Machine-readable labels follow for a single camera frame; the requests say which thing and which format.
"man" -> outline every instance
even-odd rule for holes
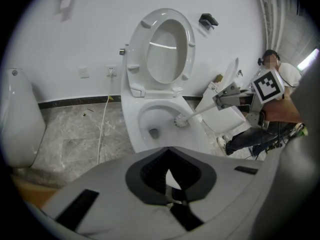
[[[217,142],[225,155],[252,147],[252,156],[258,156],[261,151],[271,145],[275,138],[284,135],[300,123],[301,117],[290,100],[290,94],[298,86],[301,75],[298,70],[289,63],[281,63],[279,55],[274,50],[266,50],[263,57],[265,69],[276,69],[279,72],[284,84],[284,95],[280,100],[274,99],[267,102],[262,110],[265,112],[265,119],[270,121],[268,129],[251,127],[248,130],[233,136],[229,140],[226,136],[218,137]]]

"wall-mounted holder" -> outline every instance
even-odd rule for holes
[[[219,23],[214,17],[212,17],[210,13],[203,13],[199,19],[199,22],[205,27],[206,30],[209,30],[210,28],[214,30],[214,26],[219,25]]]

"electrical outlet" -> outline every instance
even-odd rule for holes
[[[88,67],[84,66],[84,67],[79,67],[79,76],[80,78],[89,78],[89,73],[88,73]]]
[[[106,70],[107,70],[107,76],[110,77],[111,73],[113,75],[113,77],[117,76],[117,66],[116,65],[106,65]]]

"toilet brush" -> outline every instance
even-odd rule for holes
[[[209,109],[212,109],[213,107],[215,107],[216,104],[215,103],[212,103],[211,105],[199,110],[198,112],[194,112],[192,113],[191,115],[189,116],[184,116],[183,114],[179,114],[173,121],[174,121],[174,124],[175,126],[177,127],[186,127],[189,123],[188,123],[188,120],[198,114],[201,114]]]

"dark pants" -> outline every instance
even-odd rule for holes
[[[288,134],[295,125],[295,123],[291,122],[280,123],[280,138],[285,134]],[[226,144],[225,152],[229,156],[237,150],[253,146],[253,155],[257,156],[261,151],[269,147],[277,138],[278,122],[270,122],[267,130],[251,127],[248,130],[233,136],[232,140]]]

